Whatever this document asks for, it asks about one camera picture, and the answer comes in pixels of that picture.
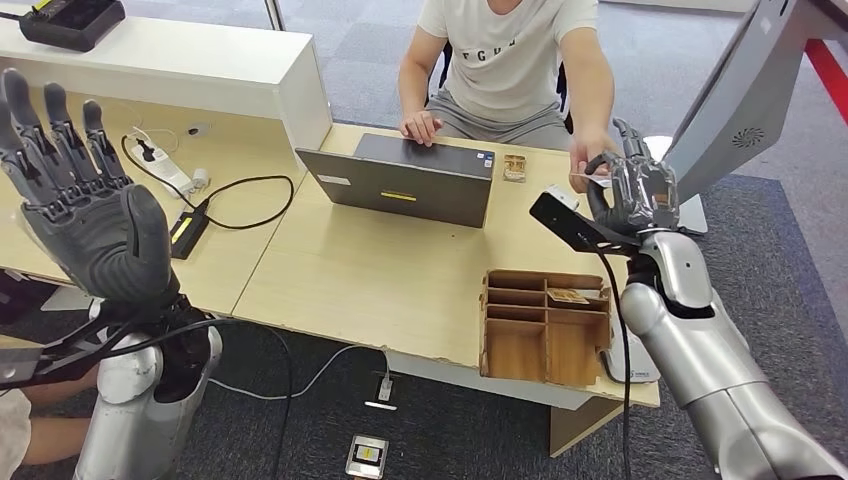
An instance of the charger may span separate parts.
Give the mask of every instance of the charger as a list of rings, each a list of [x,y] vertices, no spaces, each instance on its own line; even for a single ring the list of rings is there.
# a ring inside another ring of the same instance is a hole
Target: charger
[[[126,18],[118,0],[44,0],[28,13],[3,15],[18,21],[31,42],[88,52]]]
[[[185,260],[197,245],[198,240],[209,226],[206,210],[209,199],[206,199],[191,212],[183,212],[177,223],[171,229],[171,258]]]

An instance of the small box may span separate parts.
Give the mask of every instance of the small box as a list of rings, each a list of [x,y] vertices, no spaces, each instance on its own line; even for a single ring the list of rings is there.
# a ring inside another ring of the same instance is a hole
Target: small box
[[[583,298],[557,301],[548,289]],[[480,297],[480,374],[593,385],[602,373],[598,354],[610,347],[609,292],[594,275],[489,271]]]

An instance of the white shelf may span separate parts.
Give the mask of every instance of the white shelf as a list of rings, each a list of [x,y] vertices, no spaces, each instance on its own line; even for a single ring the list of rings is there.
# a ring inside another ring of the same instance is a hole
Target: white shelf
[[[0,3],[11,13],[27,8]],[[318,148],[332,123],[305,33],[128,17],[81,53],[30,42],[4,20],[0,69],[7,67],[32,85],[54,81],[83,94],[280,119],[294,146]]]

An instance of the man's hand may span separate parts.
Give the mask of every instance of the man's hand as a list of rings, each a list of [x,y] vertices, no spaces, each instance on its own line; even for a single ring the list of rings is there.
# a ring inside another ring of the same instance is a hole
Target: man's hand
[[[441,119],[433,116],[427,110],[421,110],[412,115],[405,115],[400,122],[400,133],[404,137],[415,140],[419,145],[433,146],[433,137],[444,126]]]
[[[586,173],[586,165],[604,153],[604,151],[620,153],[618,144],[616,144],[609,134],[604,130],[590,130],[583,132],[575,132],[574,138],[569,148],[571,156],[571,173]],[[606,165],[601,165],[595,171],[597,175],[608,175],[609,168]],[[569,175],[568,178],[571,187],[577,193],[586,193],[590,180],[586,177],[578,177]]]

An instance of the wooden desk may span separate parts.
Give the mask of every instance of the wooden desk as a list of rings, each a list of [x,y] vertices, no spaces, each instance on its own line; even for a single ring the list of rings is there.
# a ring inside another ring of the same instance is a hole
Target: wooden desk
[[[33,89],[33,103],[43,112],[42,93]],[[69,94],[69,112],[81,127],[82,102],[91,98]],[[126,100],[98,99],[104,109],[104,123],[109,138],[120,152],[121,136],[131,125],[143,119],[142,128],[165,128],[177,133],[179,148],[172,159],[187,175],[202,167],[209,172],[211,185],[196,195],[202,198],[212,188],[239,178],[256,175],[289,175],[297,187],[303,177],[291,153],[286,132],[279,120],[216,113],[188,108],[168,107]],[[206,122],[212,125],[208,134],[191,137],[183,134],[189,125]],[[153,140],[165,149],[174,142],[167,134],[151,133]],[[181,200],[172,198],[157,181],[124,159],[124,169],[137,183],[146,185],[162,204],[173,223],[182,211]],[[282,180],[251,183],[219,195],[211,203],[209,213],[230,224],[255,222],[273,215],[289,195]],[[24,230],[11,220],[21,203],[6,175],[0,175],[0,267],[54,282],[67,283],[64,273],[30,240]],[[229,314],[236,305],[279,221],[244,230],[224,230],[210,225],[188,260],[174,260],[173,266],[183,291],[192,303],[210,312]]]
[[[322,149],[351,154],[366,132],[397,135],[334,124]],[[545,187],[567,187],[567,154],[440,141],[496,152],[485,228],[334,205],[307,176],[234,315],[383,349],[395,371],[567,408],[552,414],[551,453],[561,453],[615,417],[623,387],[606,376],[585,388],[480,377],[478,296],[493,268],[603,275],[595,256],[575,253],[528,213]],[[501,180],[507,153],[527,157],[526,183]],[[611,263],[624,284],[623,259]],[[634,385],[632,401],[659,405],[657,385]]]

